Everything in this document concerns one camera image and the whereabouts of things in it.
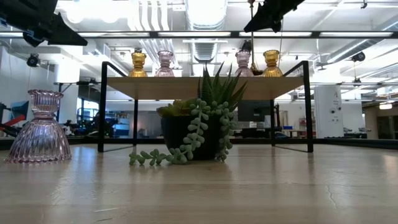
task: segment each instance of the pendant cord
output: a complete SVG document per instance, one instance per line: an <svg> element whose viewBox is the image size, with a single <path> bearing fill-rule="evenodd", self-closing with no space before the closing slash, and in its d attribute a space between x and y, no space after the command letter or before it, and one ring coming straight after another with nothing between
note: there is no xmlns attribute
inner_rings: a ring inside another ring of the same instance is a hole
<svg viewBox="0 0 398 224"><path fill-rule="evenodd" d="M278 67L280 66L280 59L282 58L282 41L283 41L283 36L284 36L284 22L285 22L285 20L282 20L282 29L280 30L280 45L279 45Z"/></svg>

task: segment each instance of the pink glass vase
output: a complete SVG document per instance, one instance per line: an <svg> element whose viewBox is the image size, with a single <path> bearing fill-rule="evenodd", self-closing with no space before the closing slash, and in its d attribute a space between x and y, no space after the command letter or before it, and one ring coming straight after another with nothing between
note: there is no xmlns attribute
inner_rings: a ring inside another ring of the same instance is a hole
<svg viewBox="0 0 398 224"><path fill-rule="evenodd" d="M67 136L54 120L63 94L46 90L29 90L28 94L35 118L19 132L5 161L26 163L71 159Z"/></svg>
<svg viewBox="0 0 398 224"><path fill-rule="evenodd" d="M241 74L241 77L253 77L253 72L248 67L250 59L250 51L240 50L236 53L236 60L238 61L239 68L235 72L235 76Z"/></svg>
<svg viewBox="0 0 398 224"><path fill-rule="evenodd" d="M168 50L161 50L157 53L160 61L160 68L156 72L155 77L174 77L173 70L170 68L173 53Z"/></svg>

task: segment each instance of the computer monitor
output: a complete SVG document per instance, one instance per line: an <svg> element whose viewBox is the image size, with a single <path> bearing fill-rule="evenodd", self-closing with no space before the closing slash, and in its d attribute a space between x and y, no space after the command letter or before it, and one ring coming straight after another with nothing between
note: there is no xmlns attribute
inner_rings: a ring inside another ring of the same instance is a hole
<svg viewBox="0 0 398 224"><path fill-rule="evenodd" d="M242 100L238 104L238 121L263 122L271 115L268 100Z"/></svg>

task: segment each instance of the red object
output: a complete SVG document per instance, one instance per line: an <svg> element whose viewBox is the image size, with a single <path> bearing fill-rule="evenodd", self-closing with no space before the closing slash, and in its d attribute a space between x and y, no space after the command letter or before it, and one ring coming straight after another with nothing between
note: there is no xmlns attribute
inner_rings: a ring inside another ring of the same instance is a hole
<svg viewBox="0 0 398 224"><path fill-rule="evenodd" d="M12 126L20 121L23 121L23 120L25 120L25 115L19 115L18 117L14 118L8 122L5 122L4 125Z"/></svg>

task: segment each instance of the succulent plant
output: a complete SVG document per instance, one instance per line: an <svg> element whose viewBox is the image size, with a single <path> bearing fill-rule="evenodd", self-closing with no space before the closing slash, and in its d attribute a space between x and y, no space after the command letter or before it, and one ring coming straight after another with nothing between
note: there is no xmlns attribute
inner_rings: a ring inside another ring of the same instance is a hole
<svg viewBox="0 0 398 224"><path fill-rule="evenodd" d="M238 106L239 101L242 100L243 94L246 90L246 83L240 87L236 92L235 88L239 81L239 76L231 78L232 66L229 69L229 75L224 83L220 82L220 71L223 68L223 64L217 71L214 79L210 78L207 67L203 69L203 82L198 82L198 97L205 101L207 105L212 105L215 101L217 105L221 105L224 102L228 102L228 109L234 111ZM157 112L161 117L168 116L190 116L190 105L196 102L196 98L189 99L186 101L175 100L173 104L157 108Z"/></svg>
<svg viewBox="0 0 398 224"><path fill-rule="evenodd" d="M168 116L196 116L188 125L188 133L183 139L183 143L179 148L169 149L170 154L161 154L158 149L154 149L149 154L142 151L140 154L130 154L130 165L135 161L140 164L150 160L149 164L160 164L164 159L173 164L185 164L193 159L193 151L198 149L205 142L203 133L208 129L205 121L209 120L209 116L219 116L222 124L222 138L219 139L219 151L216 155L217 160L224 161L228 155L228 149L232 148L229 136L233 135L233 129L236 123L232 121L233 111L242 100L246 90L245 83L236 92L235 88L238 84L239 76L231 78L232 66L229 69L229 75L224 83L220 82L221 65L214 79L210 78L207 67L203 69L203 82L200 86L198 83L198 98L187 101L176 100L173 104L157 109L161 117Z"/></svg>

